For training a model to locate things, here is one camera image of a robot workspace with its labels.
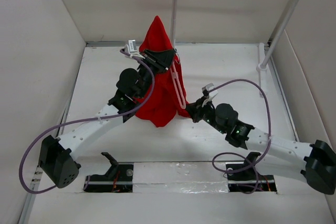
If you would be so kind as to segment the pink clothes hanger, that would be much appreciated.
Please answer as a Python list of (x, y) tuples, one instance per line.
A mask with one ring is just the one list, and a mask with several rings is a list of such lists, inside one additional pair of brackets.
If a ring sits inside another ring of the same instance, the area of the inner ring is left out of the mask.
[(181, 109), (186, 109), (186, 100), (185, 100), (185, 97), (184, 97), (184, 94), (183, 94), (182, 85), (181, 85), (180, 80), (179, 80), (179, 76), (178, 76), (179, 74), (178, 74), (178, 71), (177, 71), (176, 66), (175, 66), (176, 63), (180, 63), (180, 58), (179, 58), (179, 55), (177, 53), (177, 50), (176, 49), (174, 49), (174, 50), (175, 50), (175, 55), (177, 56), (177, 61), (176, 60), (172, 61), (172, 65), (170, 67), (170, 73), (171, 73), (176, 97), (177, 97), (178, 103), (180, 105), (180, 108)]

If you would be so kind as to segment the red t shirt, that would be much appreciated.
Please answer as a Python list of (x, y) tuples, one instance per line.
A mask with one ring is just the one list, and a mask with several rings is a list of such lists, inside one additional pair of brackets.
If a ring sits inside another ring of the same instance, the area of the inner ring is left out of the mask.
[[(172, 49), (172, 44), (166, 33), (165, 27), (159, 16), (155, 16), (139, 51), (146, 49), (151, 51), (165, 51)], [(169, 71), (155, 75), (154, 91), (136, 117), (151, 121), (156, 127), (166, 126), (178, 114), (184, 118), (190, 115), (182, 109), (175, 91), (173, 79)]]

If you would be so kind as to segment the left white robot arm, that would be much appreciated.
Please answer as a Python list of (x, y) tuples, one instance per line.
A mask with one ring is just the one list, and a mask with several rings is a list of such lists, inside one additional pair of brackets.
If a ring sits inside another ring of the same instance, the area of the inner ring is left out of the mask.
[(154, 91), (155, 76), (166, 73), (172, 65), (175, 51), (145, 50), (140, 54), (130, 54), (121, 50), (125, 56), (139, 63), (137, 69), (124, 69), (116, 84), (113, 98), (91, 119), (78, 120), (76, 129), (57, 138), (48, 136), (41, 143), (39, 166), (57, 188), (71, 184), (79, 174), (77, 158), (91, 144), (109, 130), (125, 123), (144, 105)]

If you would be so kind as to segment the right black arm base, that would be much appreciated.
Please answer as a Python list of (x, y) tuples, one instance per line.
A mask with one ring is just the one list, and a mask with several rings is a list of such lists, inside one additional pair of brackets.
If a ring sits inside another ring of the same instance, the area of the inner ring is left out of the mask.
[[(229, 161), (225, 163), (227, 170), (237, 170), (248, 164), (247, 161)], [(250, 194), (256, 185), (256, 174), (252, 168), (239, 173), (224, 175), (224, 177), (227, 178), (230, 193), (240, 192)], [(256, 192), (277, 192), (274, 176), (258, 173)]]

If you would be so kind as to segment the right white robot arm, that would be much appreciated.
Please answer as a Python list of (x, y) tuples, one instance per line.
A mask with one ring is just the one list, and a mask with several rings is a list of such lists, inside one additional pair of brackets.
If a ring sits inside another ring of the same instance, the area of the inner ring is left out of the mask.
[(250, 151), (242, 164), (229, 166), (230, 180), (277, 175), (307, 183), (326, 195), (335, 193), (335, 152), (326, 142), (301, 143), (269, 137), (268, 133), (240, 121), (238, 113), (226, 103), (213, 106), (198, 99), (187, 105), (186, 111), (193, 122), (205, 121), (224, 134), (230, 145)]

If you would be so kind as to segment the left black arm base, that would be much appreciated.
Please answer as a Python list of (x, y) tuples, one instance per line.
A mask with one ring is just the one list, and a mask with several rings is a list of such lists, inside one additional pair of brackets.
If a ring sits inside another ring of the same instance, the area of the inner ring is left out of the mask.
[(86, 193), (132, 193), (134, 163), (119, 163), (108, 152), (102, 152), (110, 163), (102, 175), (92, 174), (85, 179), (83, 191)]

